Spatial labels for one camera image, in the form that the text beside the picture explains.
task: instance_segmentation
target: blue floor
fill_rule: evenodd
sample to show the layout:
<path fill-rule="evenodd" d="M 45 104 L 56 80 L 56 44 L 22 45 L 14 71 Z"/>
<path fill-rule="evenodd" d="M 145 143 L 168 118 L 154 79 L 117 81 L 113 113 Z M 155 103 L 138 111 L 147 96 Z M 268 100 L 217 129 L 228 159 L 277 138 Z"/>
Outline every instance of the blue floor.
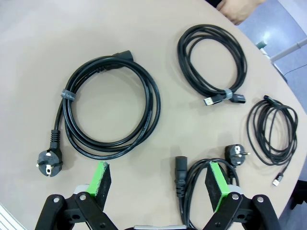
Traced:
<path fill-rule="evenodd" d="M 238 27 L 255 44 L 266 40 L 267 46 L 264 50 L 270 57 L 307 37 L 278 0 L 267 0 Z M 275 64 L 283 74 L 307 64 L 307 45 L 276 61 Z M 307 66 L 288 73 L 285 77 L 307 112 Z M 307 161 L 300 180 L 307 181 Z M 294 210 L 290 210 L 290 202 L 279 218 L 282 229 L 307 230 L 307 204 L 297 205 Z"/>

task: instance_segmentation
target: round table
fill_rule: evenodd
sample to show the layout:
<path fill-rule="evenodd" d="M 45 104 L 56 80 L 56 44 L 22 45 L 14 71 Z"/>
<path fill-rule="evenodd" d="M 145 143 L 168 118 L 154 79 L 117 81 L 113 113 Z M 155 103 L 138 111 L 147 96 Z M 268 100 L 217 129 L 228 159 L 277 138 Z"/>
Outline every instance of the round table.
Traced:
<path fill-rule="evenodd" d="M 62 122 L 63 170 L 48 178 L 35 166 L 38 154 L 49 147 L 50 130 L 68 78 L 90 59 L 125 50 L 130 50 L 156 81 L 162 112 L 145 142 L 109 161 L 112 184 L 105 212 L 118 229 L 181 224 L 174 184 L 175 157 L 187 156 L 192 164 L 202 158 L 223 157 L 225 146 L 237 143 L 252 151 L 246 118 L 265 94 L 297 111 L 297 150 L 278 187 L 272 181 L 281 167 L 264 165 L 253 152 L 237 173 L 245 195 L 267 195 L 280 216 L 306 157 L 306 114 L 268 59 L 208 3 L 33 0 L 6 2 L 3 9 L 0 202 L 27 229 L 34 229 L 48 195 L 68 198 L 77 185 L 90 183 L 98 164 L 75 151 Z M 245 95 L 245 104 L 205 106 L 203 97 L 185 80 L 176 47 L 180 36 L 196 24 L 218 25 L 240 42 L 248 73 L 237 93 Z M 219 88 L 229 87 L 236 77 L 231 54 L 215 41 L 199 43 L 192 61 L 201 75 Z M 78 92 L 73 109 L 85 133 L 112 141 L 135 128 L 144 102 L 141 82 L 122 68 L 92 77 Z M 283 138 L 276 136 L 277 142 Z M 213 214 L 204 176 L 205 171 L 196 185 L 191 208 L 191 219 L 200 229 Z M 76 229 L 85 228 L 76 225 Z M 243 228 L 234 224 L 231 229 Z"/>

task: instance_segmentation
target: hand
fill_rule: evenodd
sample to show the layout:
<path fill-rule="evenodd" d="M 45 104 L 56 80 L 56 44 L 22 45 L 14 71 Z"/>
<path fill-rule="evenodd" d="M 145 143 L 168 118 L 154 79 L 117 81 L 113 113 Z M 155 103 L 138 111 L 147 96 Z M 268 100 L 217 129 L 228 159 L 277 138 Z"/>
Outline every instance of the hand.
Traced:
<path fill-rule="evenodd" d="M 265 0 L 222 0 L 216 9 L 233 24 L 239 25 Z"/>

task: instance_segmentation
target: cable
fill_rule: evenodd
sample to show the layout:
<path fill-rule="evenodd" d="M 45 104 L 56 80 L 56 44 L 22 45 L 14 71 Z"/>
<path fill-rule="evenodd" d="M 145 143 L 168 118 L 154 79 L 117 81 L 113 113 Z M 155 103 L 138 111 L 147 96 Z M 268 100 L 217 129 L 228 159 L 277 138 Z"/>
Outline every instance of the cable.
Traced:
<path fill-rule="evenodd" d="M 186 174 L 187 158 L 176 157 L 176 169 L 175 169 L 176 189 L 177 189 L 177 197 L 179 199 L 180 216 L 183 224 L 194 229 L 196 228 L 190 220 L 190 207 L 191 207 L 192 195 L 201 171 L 207 168 L 210 162 L 218 162 L 226 165 L 226 167 L 232 172 L 232 175 L 236 181 L 236 185 L 239 186 L 239 178 L 236 173 L 236 170 L 231 164 L 229 164 L 224 159 L 221 158 L 202 159 L 194 163 L 192 167 L 188 170 L 188 173 Z M 232 184 L 231 177 L 228 178 L 226 172 L 221 166 L 220 169 L 227 184 Z"/>
<path fill-rule="evenodd" d="M 114 142 L 99 142 L 93 140 L 85 135 L 76 124 L 71 109 L 72 100 L 69 98 L 76 94 L 81 85 L 95 73 L 110 69 L 118 69 L 121 67 L 127 67 L 132 70 L 142 82 L 146 99 L 144 114 L 135 130 L 128 134 L 125 138 Z M 51 146 L 50 144 L 50 149 L 52 151 L 50 151 L 50 149 L 47 150 L 49 155 L 51 155 L 49 158 L 45 157 L 46 153 L 43 152 L 43 158 L 39 159 L 37 162 L 37 166 L 40 168 L 40 171 L 45 175 L 54 176 L 61 170 L 62 154 L 59 150 L 59 123 L 62 115 L 64 116 L 66 134 L 72 146 L 86 157 L 103 161 L 123 156 L 124 154 L 131 151 L 134 147 L 141 144 L 151 135 L 159 120 L 161 100 L 158 87 L 150 74 L 142 66 L 133 61 L 133 57 L 130 51 L 125 51 L 113 56 L 98 57 L 86 62 L 80 66 L 68 80 L 62 94 L 65 95 L 66 93 L 69 94 L 69 97 L 63 97 L 55 119 L 54 130 L 52 131 L 51 143 L 56 143 L 56 145 Z M 83 145 L 92 150 L 112 154 L 96 155 L 89 153 L 80 145 Z M 55 157 L 55 160 L 52 161 L 52 163 L 49 161 L 50 157 Z M 57 173 L 53 174 L 51 169 L 54 167 L 60 168 L 57 168 Z"/>
<path fill-rule="evenodd" d="M 191 53 L 194 46 L 204 40 L 212 39 L 224 45 L 232 54 L 237 68 L 235 83 L 229 87 L 230 101 L 245 103 L 245 98 L 235 93 L 243 84 L 247 73 L 247 62 L 239 42 L 226 30 L 216 25 L 202 24 L 189 28 L 180 38 L 177 45 L 177 55 L 180 68 L 188 83 L 201 95 L 207 97 L 206 105 L 216 104 L 228 97 L 224 89 L 219 89 L 208 83 L 194 68 L 191 62 Z"/>
<path fill-rule="evenodd" d="M 293 69 L 293 70 L 290 70 L 289 72 L 286 72 L 286 73 L 284 74 L 284 76 L 286 76 L 288 73 L 291 73 L 291 72 L 293 72 L 293 71 L 295 71 L 295 70 L 297 70 L 297 69 L 300 69 L 300 68 L 302 68 L 302 67 L 305 67 L 305 66 L 307 66 L 307 64 L 304 64 L 304 65 L 302 65 L 302 66 L 300 66 L 300 67 L 297 67 L 297 68 L 295 68 L 295 69 Z"/>
<path fill-rule="evenodd" d="M 284 117 L 286 121 L 286 125 L 287 125 L 288 145 L 284 149 L 276 149 L 271 144 L 273 125 L 274 125 L 274 121 L 276 119 L 276 115 L 278 112 Z M 252 114 L 253 114 L 253 118 L 252 118 L 253 131 L 254 131 L 257 143 L 260 146 L 264 155 L 266 156 L 266 159 L 260 156 L 260 154 L 256 151 L 255 145 L 253 144 L 251 137 L 250 137 L 249 124 L 251 122 Z M 272 121 L 271 121 L 271 125 L 269 128 L 269 138 L 267 139 L 265 137 L 265 131 L 267 128 L 267 122 L 268 120 L 271 119 L 269 118 L 270 115 L 272 115 Z M 291 158 L 296 150 L 297 124 L 298 124 L 298 118 L 297 118 L 296 111 L 293 108 L 287 105 L 284 105 L 281 102 L 274 100 L 267 95 L 264 96 L 264 100 L 261 100 L 260 102 L 256 103 L 248 114 L 246 130 L 247 130 L 248 140 L 255 154 L 266 165 L 269 165 L 269 166 L 285 165 L 285 167 L 282 169 L 282 171 L 277 175 L 277 177 L 273 181 L 273 184 L 275 186 L 277 186 L 279 182 L 281 181 L 281 179 L 283 178 L 283 173 L 286 171 L 291 161 Z"/>

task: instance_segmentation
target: tabletop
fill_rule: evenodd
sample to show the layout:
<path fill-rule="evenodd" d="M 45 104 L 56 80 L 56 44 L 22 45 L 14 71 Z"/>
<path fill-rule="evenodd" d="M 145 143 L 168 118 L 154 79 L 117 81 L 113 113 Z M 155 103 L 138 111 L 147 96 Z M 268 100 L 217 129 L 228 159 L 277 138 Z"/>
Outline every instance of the tabletop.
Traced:
<path fill-rule="evenodd" d="M 36 168 L 38 154 L 49 147 L 60 93 L 83 63 L 130 50 L 159 87 L 162 110 L 151 136 L 123 157 L 109 161 L 112 185 L 105 212 L 118 229 L 134 225 L 181 224 L 174 184 L 176 156 L 189 164 L 223 157 L 224 147 L 242 144 L 251 155 L 238 167 L 245 195 L 267 195 L 280 216 L 302 169 L 307 150 L 306 114 L 268 59 L 230 21 L 203 0 L 69 0 L 9 1 L 0 22 L 1 160 L 0 202 L 27 228 L 34 229 L 50 194 L 69 197 L 88 184 L 97 161 L 79 154 L 61 123 L 63 170 L 47 178 Z M 248 62 L 246 80 L 237 93 L 245 104 L 205 106 L 186 82 L 177 61 L 180 36 L 191 26 L 215 24 L 233 34 Z M 219 88 L 236 77 L 231 54 L 215 41 L 199 43 L 192 61 L 202 76 Z M 298 113 L 298 146 L 278 187 L 272 181 L 280 167 L 269 167 L 253 154 L 246 118 L 265 94 Z M 131 71 L 99 73 L 77 94 L 73 110 L 92 138 L 112 141 L 135 128 L 144 109 L 141 82 Z M 276 132 L 276 145 L 283 135 Z M 192 200 L 191 219 L 203 228 L 213 214 L 200 176 Z M 242 229 L 234 224 L 231 229 Z"/>

